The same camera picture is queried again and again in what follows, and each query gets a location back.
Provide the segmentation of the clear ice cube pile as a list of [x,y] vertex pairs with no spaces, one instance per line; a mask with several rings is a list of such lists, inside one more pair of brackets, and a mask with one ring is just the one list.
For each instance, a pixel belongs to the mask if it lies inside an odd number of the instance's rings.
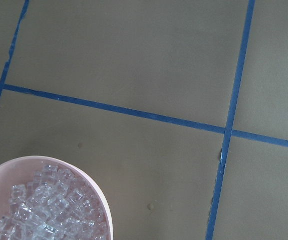
[[0,240],[107,240],[103,204],[70,169],[45,165],[32,181],[11,187]]

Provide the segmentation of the pink plastic bowl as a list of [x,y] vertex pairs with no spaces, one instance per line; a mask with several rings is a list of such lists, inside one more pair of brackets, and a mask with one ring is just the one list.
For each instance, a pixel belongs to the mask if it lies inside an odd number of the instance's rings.
[[8,199],[11,187],[23,184],[33,179],[35,171],[39,171],[46,164],[58,165],[70,169],[74,174],[84,178],[96,193],[104,208],[106,223],[108,225],[108,239],[113,239],[113,222],[108,202],[96,182],[78,167],[49,156],[23,156],[0,164],[0,219],[9,210]]

